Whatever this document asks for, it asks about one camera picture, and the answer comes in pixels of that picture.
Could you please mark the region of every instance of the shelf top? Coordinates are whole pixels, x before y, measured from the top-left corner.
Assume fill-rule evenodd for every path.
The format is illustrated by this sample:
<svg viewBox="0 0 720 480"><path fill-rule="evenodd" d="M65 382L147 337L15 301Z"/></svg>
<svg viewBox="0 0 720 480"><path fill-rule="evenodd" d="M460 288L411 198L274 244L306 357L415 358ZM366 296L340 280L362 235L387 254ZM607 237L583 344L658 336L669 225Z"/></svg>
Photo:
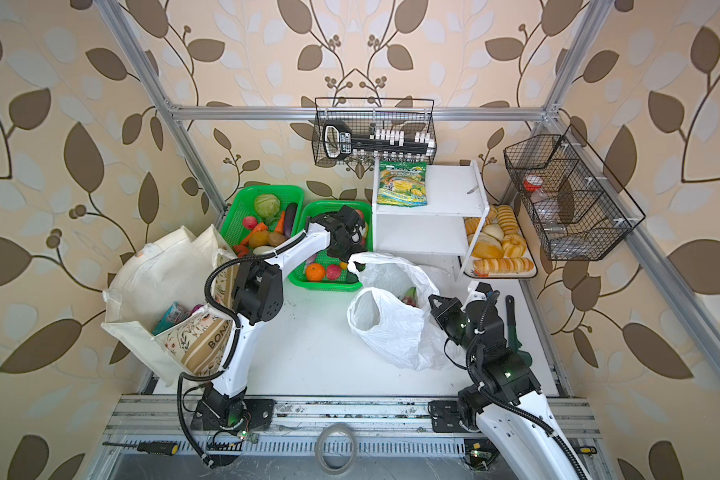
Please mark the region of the shelf top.
<svg viewBox="0 0 720 480"><path fill-rule="evenodd" d="M379 215L482 216L483 183L472 165L427 166L425 206L376 205Z"/></svg>

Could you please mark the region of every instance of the orange fruit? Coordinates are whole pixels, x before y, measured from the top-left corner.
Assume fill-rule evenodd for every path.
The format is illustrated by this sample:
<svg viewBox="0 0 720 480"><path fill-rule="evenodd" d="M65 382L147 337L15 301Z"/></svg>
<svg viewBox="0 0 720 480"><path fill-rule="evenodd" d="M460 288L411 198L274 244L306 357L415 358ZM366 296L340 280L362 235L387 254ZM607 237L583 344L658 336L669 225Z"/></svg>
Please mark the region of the orange fruit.
<svg viewBox="0 0 720 480"><path fill-rule="evenodd" d="M304 272L310 282L319 282L326 278L326 268L320 264L310 264Z"/></svg>

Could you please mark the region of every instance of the wall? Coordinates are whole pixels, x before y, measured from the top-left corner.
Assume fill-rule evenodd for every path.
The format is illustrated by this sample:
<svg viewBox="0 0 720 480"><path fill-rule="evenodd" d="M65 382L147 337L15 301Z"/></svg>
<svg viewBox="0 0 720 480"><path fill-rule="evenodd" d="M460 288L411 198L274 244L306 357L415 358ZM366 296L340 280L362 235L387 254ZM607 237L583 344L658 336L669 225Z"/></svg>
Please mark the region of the wall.
<svg viewBox="0 0 720 480"><path fill-rule="evenodd" d="M145 241L215 218L89 6L0 0L0 478L82 475L144 372L98 327L100 292Z"/></svg>
<svg viewBox="0 0 720 480"><path fill-rule="evenodd" d="M720 0L616 1L580 73L563 119L720 323ZM624 478L720 478L720 382L628 247L539 260L547 324Z"/></svg>
<svg viewBox="0 0 720 480"><path fill-rule="evenodd" d="M203 8L175 0L168 8L131 0L121 5L173 102L253 107L312 107L321 96L539 107L586 8L581 0L546 9L536 0L219 0ZM308 200L342 192L363 199L372 188L367 167L347 171L314 165L307 122L197 120L186 126L210 159L225 198L249 182L296 184L306 189ZM509 180L504 163L491 157L500 159L503 148L530 131L524 122L443 122L435 129L436 161L478 160L485 187L496 197Z"/></svg>

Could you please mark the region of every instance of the green plastic basket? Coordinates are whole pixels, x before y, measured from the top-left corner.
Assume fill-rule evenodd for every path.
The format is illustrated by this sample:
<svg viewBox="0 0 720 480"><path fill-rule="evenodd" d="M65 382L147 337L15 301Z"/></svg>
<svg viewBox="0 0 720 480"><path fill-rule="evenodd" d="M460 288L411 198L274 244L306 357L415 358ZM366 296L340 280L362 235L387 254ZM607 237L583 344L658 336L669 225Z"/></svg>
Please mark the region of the green plastic basket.
<svg viewBox="0 0 720 480"><path fill-rule="evenodd" d="M366 204L365 202L358 202L352 200L314 201L304 207L304 211L302 212L302 215L298 218L298 223L294 227L294 231L304 228L308 216L317 216L319 214L324 214L325 212L336 212L345 205L356 208L363 212L363 215L365 215L365 222L368 224L368 235L366 238L368 244L366 245L366 247L368 248L369 252L373 251L373 244L371 240L373 238L371 225L371 206L369 204ZM323 265L325 268L328 268L328 265L337 265L339 260L338 258L328 256L325 251L322 251L317 254L317 260L315 260L315 262L317 264ZM355 290L360 290L360 288L362 287L362 284L360 282L347 283L346 270L342 270L342 275L336 280L328 280L327 278L324 278L322 282L309 282L307 281L307 277L304 274L304 266L305 264L299 265L293 272L291 272L290 275L288 275L291 283L296 286L300 286L301 288L306 288L308 290L326 290L329 292L354 292Z"/></svg>
<svg viewBox="0 0 720 480"><path fill-rule="evenodd" d="M280 211L284 211L288 204L296 202L296 220L294 220L293 232L298 232L298 218L304 204L304 190L293 185L254 185L246 187L237 192L235 202L230 207L230 212L224 219L224 225L219 232L230 246L239 245L243 238L250 233L250 230L242 225L242 219L247 216L255 216L261 222L262 218L253 209L253 201L261 194L274 194L280 199Z"/></svg>

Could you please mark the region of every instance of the wire basket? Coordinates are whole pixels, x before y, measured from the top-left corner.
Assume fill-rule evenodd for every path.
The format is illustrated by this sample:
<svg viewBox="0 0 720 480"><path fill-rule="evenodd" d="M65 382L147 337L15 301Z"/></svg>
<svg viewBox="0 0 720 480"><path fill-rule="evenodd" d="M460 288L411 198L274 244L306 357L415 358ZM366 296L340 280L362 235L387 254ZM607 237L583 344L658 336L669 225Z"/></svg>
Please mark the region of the wire basket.
<svg viewBox="0 0 720 480"><path fill-rule="evenodd" d="M511 145L504 149L504 162L549 259L602 260L645 213L604 162L604 171L596 174L585 165L575 147L581 136L569 131ZM639 213L616 204L604 187L609 182Z"/></svg>
<svg viewBox="0 0 720 480"><path fill-rule="evenodd" d="M315 165L358 164L376 159L432 164L437 151L432 109L422 98L318 97L312 130Z"/></svg>

